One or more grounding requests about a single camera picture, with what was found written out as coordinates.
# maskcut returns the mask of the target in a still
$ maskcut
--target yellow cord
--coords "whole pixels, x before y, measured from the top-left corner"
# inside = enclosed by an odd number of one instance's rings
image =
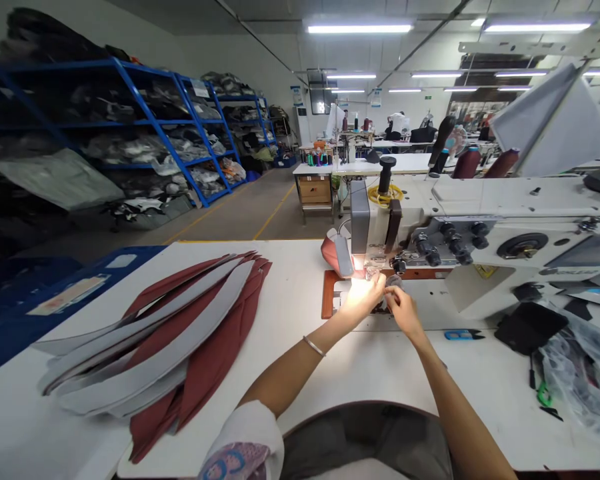
[[[389,191],[386,195],[378,194],[378,186],[371,187],[367,194],[369,200],[377,203],[382,208],[388,208],[389,202],[393,199],[402,200],[405,196],[402,194],[402,190],[396,187],[394,184],[389,186]]]

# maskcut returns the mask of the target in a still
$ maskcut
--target woman's right hand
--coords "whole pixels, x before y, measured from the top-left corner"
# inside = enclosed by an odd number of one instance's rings
[[[385,288],[385,298],[396,323],[409,340],[413,342],[424,337],[415,300],[394,285]]]

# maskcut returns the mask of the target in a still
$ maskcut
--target blue shelving rack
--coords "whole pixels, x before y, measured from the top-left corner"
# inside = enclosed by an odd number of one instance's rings
[[[217,99],[220,102],[254,102],[255,109],[258,112],[257,119],[242,120],[242,121],[230,121],[229,123],[255,123],[255,124],[258,124],[258,125],[260,125],[260,128],[262,128],[262,133],[265,138],[264,141],[260,140],[260,143],[263,143],[268,147],[270,147],[272,145],[276,145],[276,146],[278,145],[278,142],[275,138],[275,132],[273,131],[273,122],[271,121],[271,118],[269,118],[269,105],[267,104],[266,98],[259,97],[258,95],[240,95],[240,96],[224,95],[222,97],[217,97]],[[262,112],[260,111],[260,106],[261,106],[260,100],[262,100],[262,102],[264,103],[264,109],[267,112],[267,118],[263,118]],[[269,137],[267,136],[267,125],[269,126],[269,128],[271,130],[271,134],[273,135],[273,140],[269,140]]]
[[[126,86],[129,88],[131,94],[133,95],[134,100],[146,116],[146,119],[136,120],[132,123],[119,123],[114,121],[99,121],[99,122],[78,122],[78,123],[54,123],[47,118],[44,112],[39,108],[38,105],[26,94],[25,90],[21,88],[19,85],[16,76],[22,73],[28,74],[38,74],[40,72],[60,72],[62,71],[70,71],[70,70],[79,70],[79,69],[101,69],[101,68],[111,68],[115,69],[119,74],[120,78],[124,81]],[[175,87],[177,88],[182,100],[187,108],[190,119],[156,119],[153,115],[153,112],[146,104],[144,98],[140,94],[136,84],[133,81],[132,75],[145,75],[148,77],[162,77],[171,79]],[[78,154],[84,156],[86,155],[84,152],[80,150],[78,145],[76,145],[70,138],[65,134],[65,131],[68,129],[82,129],[82,128],[109,128],[109,127],[129,127],[130,125],[149,125],[152,126],[159,136],[160,140],[162,140],[164,146],[166,147],[169,154],[173,157],[173,160],[176,162],[182,174],[185,176],[187,182],[190,186],[195,190],[200,202],[208,207],[211,202],[220,198],[221,196],[232,193],[233,189],[238,185],[244,183],[245,181],[240,181],[234,183],[232,185],[229,184],[227,178],[220,168],[220,164],[218,162],[219,159],[226,156],[233,156],[235,160],[240,163],[240,157],[238,155],[237,149],[235,148],[235,144],[233,143],[233,138],[231,135],[231,131],[229,130],[229,126],[225,120],[224,114],[222,113],[222,108],[218,101],[218,97],[216,96],[213,86],[205,82],[205,86],[207,88],[207,92],[210,92],[210,99],[213,99],[216,109],[218,110],[221,118],[220,119],[202,119],[196,112],[191,99],[189,98],[189,94],[185,86],[191,83],[193,84],[192,79],[182,76],[176,72],[164,71],[153,69],[150,67],[145,67],[143,65],[136,65],[134,63],[120,61],[116,58],[109,58],[103,60],[93,60],[93,61],[80,61],[80,62],[68,62],[68,63],[46,63],[40,65],[9,65],[9,66],[0,66],[0,88],[6,88],[13,92],[13,95],[20,100],[20,102],[26,107],[29,114],[36,120],[35,124],[29,125],[0,125],[0,131],[28,131],[28,130],[46,130],[48,131],[53,138],[62,146],[70,148],[76,151]],[[0,90],[0,98],[4,98],[5,94]],[[216,124],[224,126],[225,132],[229,136],[229,140],[231,142],[231,149],[227,150],[222,155],[216,155],[211,148],[211,144],[205,134],[205,125],[208,124]],[[194,125],[198,129],[200,136],[202,137],[204,144],[209,152],[208,157],[194,159],[191,161],[183,161],[180,156],[178,156],[175,148],[171,144],[169,140],[169,136],[163,130],[163,125]],[[218,174],[220,174],[220,178],[224,183],[225,189],[216,192],[210,197],[205,197],[196,182],[193,180],[191,173],[187,169],[192,165],[196,165],[202,162],[212,161]],[[123,164],[123,165],[96,165],[98,169],[152,169],[150,164]]]

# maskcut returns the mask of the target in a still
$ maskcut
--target sticker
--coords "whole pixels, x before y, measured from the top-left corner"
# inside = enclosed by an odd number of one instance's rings
[[[293,106],[302,107],[304,105],[304,102],[302,102],[302,90],[300,88],[300,85],[292,86],[291,92],[293,94]]]
[[[64,308],[79,302],[86,296],[90,295],[91,292],[94,292],[100,288],[108,278],[109,275],[102,275],[88,279],[82,279],[74,283],[68,289],[64,290],[64,292],[56,295],[54,298],[42,302],[33,310],[28,311],[27,315],[40,315],[42,317],[46,317],[54,313],[59,313]]]
[[[105,268],[124,268],[124,267],[128,266],[136,258],[137,258],[137,255],[134,254],[134,253],[127,253],[125,255],[118,255]]]
[[[484,280],[488,279],[490,276],[492,276],[494,273],[496,273],[499,268],[499,267],[492,267],[490,265],[478,265],[476,263],[474,263],[473,266],[478,271],[480,276],[482,278],[484,278]]]
[[[193,92],[196,97],[209,98],[209,91],[203,81],[191,80],[191,86],[193,87]]]
[[[382,89],[373,89],[371,91],[371,108],[382,107],[382,99],[380,98],[381,93]]]

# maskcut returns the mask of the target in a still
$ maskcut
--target gray floor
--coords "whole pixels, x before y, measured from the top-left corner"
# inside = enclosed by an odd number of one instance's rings
[[[209,208],[194,209],[152,231],[78,231],[20,255],[66,255],[90,263],[122,247],[168,245],[179,240],[322,239],[332,227],[332,218],[328,213],[312,213],[303,225],[294,168],[265,172],[256,182],[241,185]]]

